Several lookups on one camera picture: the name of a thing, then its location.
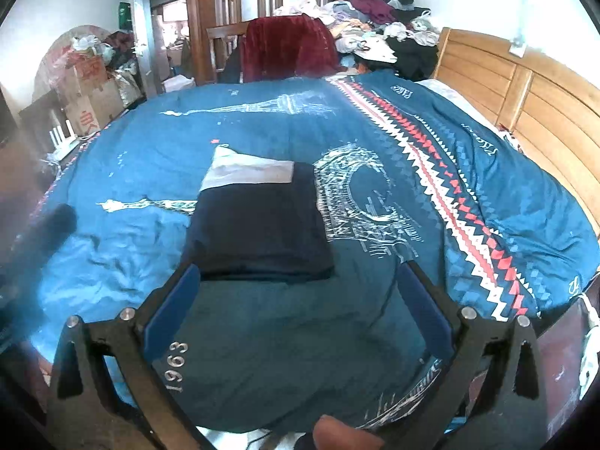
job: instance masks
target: bolt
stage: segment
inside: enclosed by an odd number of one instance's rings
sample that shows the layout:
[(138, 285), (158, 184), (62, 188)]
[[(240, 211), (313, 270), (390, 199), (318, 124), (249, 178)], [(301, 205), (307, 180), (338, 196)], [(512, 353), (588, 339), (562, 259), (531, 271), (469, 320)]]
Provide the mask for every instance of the bolt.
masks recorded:
[(74, 328), (79, 323), (79, 316), (72, 315), (67, 318), (67, 326), (69, 328)]
[(475, 320), (477, 317), (477, 311), (471, 308), (471, 306), (465, 306), (460, 312), (465, 320)]
[(531, 324), (531, 321), (529, 321), (529, 318), (527, 318), (525, 315), (520, 314), (519, 316), (517, 316), (517, 323), (520, 324), (523, 328), (526, 328)]
[(133, 320), (133, 317), (136, 315), (136, 310), (133, 308), (124, 308), (119, 313), (119, 318), (123, 321)]

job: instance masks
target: white triangle pattern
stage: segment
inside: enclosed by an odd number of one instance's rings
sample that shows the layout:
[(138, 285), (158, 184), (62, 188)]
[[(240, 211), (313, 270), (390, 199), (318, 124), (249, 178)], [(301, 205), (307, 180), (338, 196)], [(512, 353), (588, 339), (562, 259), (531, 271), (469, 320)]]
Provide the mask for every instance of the white triangle pattern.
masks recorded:
[[(502, 311), (506, 307), (506, 303), (500, 299), (500, 296), (502, 296), (503, 293), (503, 288), (496, 285), (497, 275), (494, 274), (494, 279), (489, 278), (483, 267), (479, 264), (479, 261), (471, 254), (469, 245), (467, 245), (467, 242), (464, 240), (461, 232), (466, 234), (469, 243), (484, 257), (486, 262), (488, 262), (488, 265), (493, 269), (489, 247), (485, 243), (482, 243), (483, 238), (481, 235), (475, 236), (474, 226), (467, 226), (465, 221), (458, 219), (457, 208), (443, 207), (442, 203), (444, 205), (451, 204), (452, 198), (446, 196), (449, 191), (448, 188), (439, 187), (441, 183), (443, 183), (443, 179), (437, 177), (439, 172), (433, 168), (433, 163), (430, 161), (430, 158), (421, 149), (416, 148), (412, 143), (409, 143), (404, 134), (395, 128), (394, 122), (388, 118), (385, 113), (381, 112), (378, 107), (367, 102), (362, 96), (356, 93), (344, 82), (334, 82), (333, 84), (342, 92), (344, 92), (350, 101), (352, 101), (352, 103), (354, 103), (359, 110), (368, 116), (371, 121), (375, 123), (375, 125), (398, 140), (398, 145), (402, 147), (402, 151), (408, 154), (407, 159), (412, 161), (412, 164), (416, 167), (416, 173), (421, 179), (421, 185), (425, 186), (425, 194), (431, 197), (431, 202), (434, 204), (436, 210), (444, 220), (446, 228), (452, 231), (452, 235), (456, 239), (458, 247), (466, 254), (466, 260), (473, 264), (473, 270), (471, 274), (480, 277), (481, 286), (489, 291), (487, 300), (488, 302), (496, 305), (496, 308), (494, 308), (494, 311), (492, 312), (492, 317), (498, 321), (508, 321), (508, 318), (502, 316)], [(425, 126), (432, 134), (432, 130), (430, 130), (427, 125)], [(442, 147), (445, 149), (446, 154), (454, 162), (454, 157), (449, 154), (443, 145)], [(448, 210), (452, 213), (452, 218), (450, 218), (448, 215)]]

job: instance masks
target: wooden headboard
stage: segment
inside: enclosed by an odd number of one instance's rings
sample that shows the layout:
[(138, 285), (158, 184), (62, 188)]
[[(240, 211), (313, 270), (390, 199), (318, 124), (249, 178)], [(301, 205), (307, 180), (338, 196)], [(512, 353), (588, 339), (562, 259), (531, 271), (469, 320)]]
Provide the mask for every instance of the wooden headboard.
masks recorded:
[(461, 93), (581, 204), (600, 233), (600, 90), (568, 67), (476, 32), (444, 28), (433, 77)]

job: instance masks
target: pile of clothes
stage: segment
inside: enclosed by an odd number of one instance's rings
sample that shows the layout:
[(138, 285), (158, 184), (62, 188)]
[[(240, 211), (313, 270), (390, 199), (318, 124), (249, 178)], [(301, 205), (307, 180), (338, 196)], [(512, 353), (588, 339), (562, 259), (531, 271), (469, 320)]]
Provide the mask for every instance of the pile of clothes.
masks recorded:
[(298, 0), (257, 18), (230, 57), (222, 83), (319, 78), (392, 68), (421, 81), (437, 64), (440, 31), (414, 0)]

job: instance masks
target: chair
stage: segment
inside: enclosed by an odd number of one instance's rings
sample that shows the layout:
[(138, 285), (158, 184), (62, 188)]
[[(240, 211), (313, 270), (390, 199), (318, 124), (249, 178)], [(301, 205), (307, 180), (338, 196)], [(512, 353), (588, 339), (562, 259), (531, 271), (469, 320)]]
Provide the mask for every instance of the chair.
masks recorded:
[[(220, 27), (207, 28), (209, 47), (211, 50), (211, 65), (212, 65), (212, 80), (217, 82), (217, 75), (225, 69), (227, 58), (233, 50), (239, 45), (239, 37), (246, 34), (250, 22), (240, 22), (231, 25), (222, 25)], [(221, 45), (215, 47), (215, 41), (219, 40)], [(218, 62), (223, 64), (217, 68), (217, 52)]]

